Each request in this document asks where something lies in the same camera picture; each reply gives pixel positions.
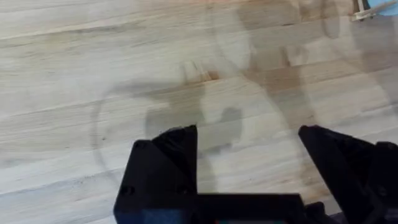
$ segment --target light wood surface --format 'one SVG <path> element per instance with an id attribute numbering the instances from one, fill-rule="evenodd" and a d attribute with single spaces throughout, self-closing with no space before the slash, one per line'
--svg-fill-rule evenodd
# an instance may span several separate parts
<path id="1" fill-rule="evenodd" d="M 115 223 L 132 143 L 197 124 L 200 192 L 330 200 L 297 137 L 398 142 L 396 17 L 349 0 L 0 1 L 1 223 Z"/>

